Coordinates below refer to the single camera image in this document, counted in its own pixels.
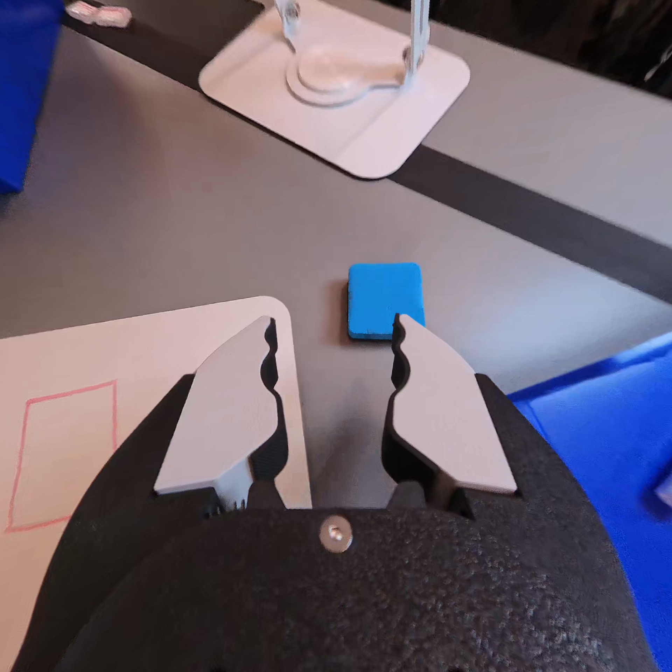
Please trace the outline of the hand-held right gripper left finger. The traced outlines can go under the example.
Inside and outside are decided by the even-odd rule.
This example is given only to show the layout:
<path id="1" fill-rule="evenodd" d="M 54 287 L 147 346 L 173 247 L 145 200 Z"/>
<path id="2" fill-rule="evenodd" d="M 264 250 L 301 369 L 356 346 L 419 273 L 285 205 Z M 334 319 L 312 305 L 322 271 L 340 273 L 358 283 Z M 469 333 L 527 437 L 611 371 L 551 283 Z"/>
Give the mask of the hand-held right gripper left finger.
<path id="1" fill-rule="evenodd" d="M 154 490 L 214 489 L 225 511 L 241 509 L 256 481 L 287 465 L 288 431 L 276 391 L 275 320 L 261 316 L 197 368 Z"/>

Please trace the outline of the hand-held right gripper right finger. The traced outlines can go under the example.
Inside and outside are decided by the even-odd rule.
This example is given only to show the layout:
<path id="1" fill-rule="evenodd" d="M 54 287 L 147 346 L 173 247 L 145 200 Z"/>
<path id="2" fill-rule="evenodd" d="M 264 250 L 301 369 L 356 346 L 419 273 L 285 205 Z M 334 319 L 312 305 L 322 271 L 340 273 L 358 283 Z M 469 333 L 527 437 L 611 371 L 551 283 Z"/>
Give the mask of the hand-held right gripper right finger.
<path id="1" fill-rule="evenodd" d="M 458 491 L 512 497 L 517 483 L 475 371 L 406 314 L 392 330 L 382 466 L 399 489 L 419 487 L 426 506 L 449 509 Z"/>

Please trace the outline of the blue whiteboard eraser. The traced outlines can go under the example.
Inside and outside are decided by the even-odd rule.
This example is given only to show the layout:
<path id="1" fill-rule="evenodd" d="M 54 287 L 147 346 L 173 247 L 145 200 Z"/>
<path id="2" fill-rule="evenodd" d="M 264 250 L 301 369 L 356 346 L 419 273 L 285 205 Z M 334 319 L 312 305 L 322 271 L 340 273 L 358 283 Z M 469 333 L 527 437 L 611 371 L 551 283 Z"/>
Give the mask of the blue whiteboard eraser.
<path id="1" fill-rule="evenodd" d="M 354 264 L 348 273 L 348 336 L 392 339 L 395 316 L 425 326 L 423 276 L 416 263 Z"/>

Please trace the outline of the white whiteboard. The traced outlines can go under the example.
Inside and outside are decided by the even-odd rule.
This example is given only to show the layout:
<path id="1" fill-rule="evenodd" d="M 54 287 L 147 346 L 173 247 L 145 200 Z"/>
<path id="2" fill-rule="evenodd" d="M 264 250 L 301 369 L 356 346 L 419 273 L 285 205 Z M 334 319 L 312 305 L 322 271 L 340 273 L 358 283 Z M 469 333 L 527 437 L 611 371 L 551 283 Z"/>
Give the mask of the white whiteboard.
<path id="1" fill-rule="evenodd" d="M 64 527 L 97 473 L 184 374 L 275 319 L 290 508 L 313 505 L 290 313 L 258 296 L 1 340 L 1 670 L 14 663 Z"/>

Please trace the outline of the white stand with base plate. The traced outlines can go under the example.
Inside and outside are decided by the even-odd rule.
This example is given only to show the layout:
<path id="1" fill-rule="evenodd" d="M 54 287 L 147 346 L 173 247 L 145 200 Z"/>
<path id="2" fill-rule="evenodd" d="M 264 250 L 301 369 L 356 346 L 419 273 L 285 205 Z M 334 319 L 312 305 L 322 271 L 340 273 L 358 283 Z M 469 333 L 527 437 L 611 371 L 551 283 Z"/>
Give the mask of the white stand with base plate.
<path id="1" fill-rule="evenodd" d="M 211 100 L 354 177 L 396 172 L 470 82 L 430 46 L 430 1 L 408 36 L 325 1 L 274 1 L 201 70 Z"/>

